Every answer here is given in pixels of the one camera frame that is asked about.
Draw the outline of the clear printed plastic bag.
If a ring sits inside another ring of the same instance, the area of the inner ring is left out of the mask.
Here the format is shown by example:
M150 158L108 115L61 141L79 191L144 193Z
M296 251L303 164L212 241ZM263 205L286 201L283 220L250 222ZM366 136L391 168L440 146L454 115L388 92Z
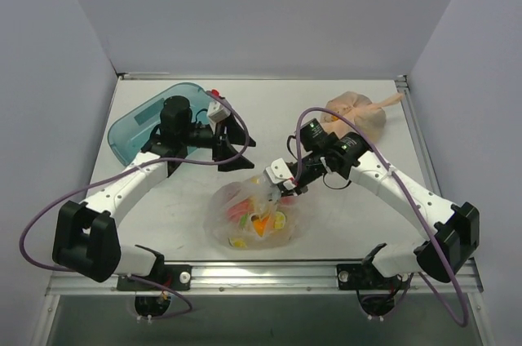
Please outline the clear printed plastic bag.
M310 224L310 208L284 197L264 175L225 184L209 200L203 228L214 242L236 250L286 246Z

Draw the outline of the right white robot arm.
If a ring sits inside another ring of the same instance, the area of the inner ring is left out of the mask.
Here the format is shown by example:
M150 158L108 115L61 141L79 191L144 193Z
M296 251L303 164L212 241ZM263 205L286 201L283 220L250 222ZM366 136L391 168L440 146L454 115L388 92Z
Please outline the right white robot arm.
M423 272L450 283L480 244L480 213L469 202L458 206L397 170L355 132L339 138L316 120L305 123L296 140L307 152L289 165L287 193L304 193L308 185L333 172L357 184L410 222L420 242L377 245L361 269L364 283L379 288L402 273Z

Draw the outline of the orange yellow fake mango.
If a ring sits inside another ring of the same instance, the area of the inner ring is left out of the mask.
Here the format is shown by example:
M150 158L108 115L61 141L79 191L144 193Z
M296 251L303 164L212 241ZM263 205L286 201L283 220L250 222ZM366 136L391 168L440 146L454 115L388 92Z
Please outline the orange yellow fake mango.
M274 218L271 215L265 215L263 217L258 215L252 215L250 218L252 228L259 237L268 236L274 225Z

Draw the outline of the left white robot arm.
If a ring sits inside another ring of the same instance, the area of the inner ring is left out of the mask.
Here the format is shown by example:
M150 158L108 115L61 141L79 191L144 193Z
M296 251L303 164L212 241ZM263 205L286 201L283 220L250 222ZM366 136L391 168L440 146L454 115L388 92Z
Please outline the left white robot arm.
M171 96L163 103L159 123L131 164L107 180L103 189L82 202L67 201L59 210L52 259L70 271L96 282L112 275L134 276L147 290L155 290L167 275L163 254L141 245L125 246L118 227L135 205L156 185L170 178L188 150L210 149L209 162L219 171L253 168L242 149L253 147L242 118L217 93L207 94L207 123L195 121L187 98Z

